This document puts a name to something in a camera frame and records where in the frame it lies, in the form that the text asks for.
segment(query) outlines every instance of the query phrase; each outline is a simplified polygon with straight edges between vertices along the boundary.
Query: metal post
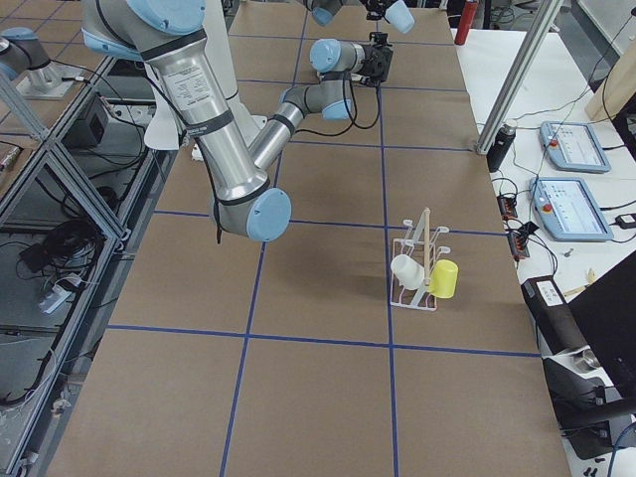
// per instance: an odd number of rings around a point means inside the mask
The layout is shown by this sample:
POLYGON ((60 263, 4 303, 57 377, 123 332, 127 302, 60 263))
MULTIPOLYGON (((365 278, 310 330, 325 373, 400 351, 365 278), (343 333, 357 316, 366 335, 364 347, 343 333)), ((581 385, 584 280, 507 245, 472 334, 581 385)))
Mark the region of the metal post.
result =
POLYGON ((521 87, 521 83, 526 77, 526 73, 537 55, 539 48, 546 37, 546 33, 550 29, 563 0, 544 0, 537 12, 532 27, 526 34, 524 42, 515 57, 513 65, 510 67, 508 76, 504 81, 504 85, 499 91, 499 95, 495 100, 492 111, 486 120, 484 129, 479 136, 477 142, 477 154, 486 154, 493 141, 497 130, 504 121, 508 110, 517 95, 517 91, 521 87))
POLYGON ((18 116, 32 137, 40 139, 41 141, 47 138, 49 129, 47 129, 40 118, 33 112, 29 103, 24 100, 18 90, 3 74, 0 74, 0 99, 18 116))

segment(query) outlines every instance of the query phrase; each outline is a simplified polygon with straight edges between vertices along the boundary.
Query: yellow mug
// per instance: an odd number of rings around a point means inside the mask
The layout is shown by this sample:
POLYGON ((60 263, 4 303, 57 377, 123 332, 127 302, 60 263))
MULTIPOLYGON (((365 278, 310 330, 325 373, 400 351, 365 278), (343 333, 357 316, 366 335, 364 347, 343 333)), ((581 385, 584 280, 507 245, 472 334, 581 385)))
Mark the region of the yellow mug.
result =
POLYGON ((452 298, 457 284, 459 268, 454 261, 438 260, 430 273, 428 293, 437 298, 452 298))

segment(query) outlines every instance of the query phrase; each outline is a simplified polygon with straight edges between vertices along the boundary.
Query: cup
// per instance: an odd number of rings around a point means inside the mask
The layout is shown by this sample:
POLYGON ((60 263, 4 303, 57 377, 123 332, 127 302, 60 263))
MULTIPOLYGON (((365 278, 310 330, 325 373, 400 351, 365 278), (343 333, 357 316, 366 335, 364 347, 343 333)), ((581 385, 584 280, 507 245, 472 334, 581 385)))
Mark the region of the cup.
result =
POLYGON ((424 281, 424 267, 404 253, 392 260, 391 271, 407 290, 416 290, 424 281))
POLYGON ((438 260, 430 273, 428 293, 437 298, 452 298, 457 284, 459 268, 454 261, 438 260))

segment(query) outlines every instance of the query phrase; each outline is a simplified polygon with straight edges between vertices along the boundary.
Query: power adapter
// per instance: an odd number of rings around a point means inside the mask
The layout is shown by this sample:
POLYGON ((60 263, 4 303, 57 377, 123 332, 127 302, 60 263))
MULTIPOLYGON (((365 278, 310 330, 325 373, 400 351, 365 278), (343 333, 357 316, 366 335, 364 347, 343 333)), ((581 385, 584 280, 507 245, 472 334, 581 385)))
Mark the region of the power adapter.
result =
POLYGON ((616 217, 616 224, 621 229, 636 229, 636 214, 621 214, 616 217))

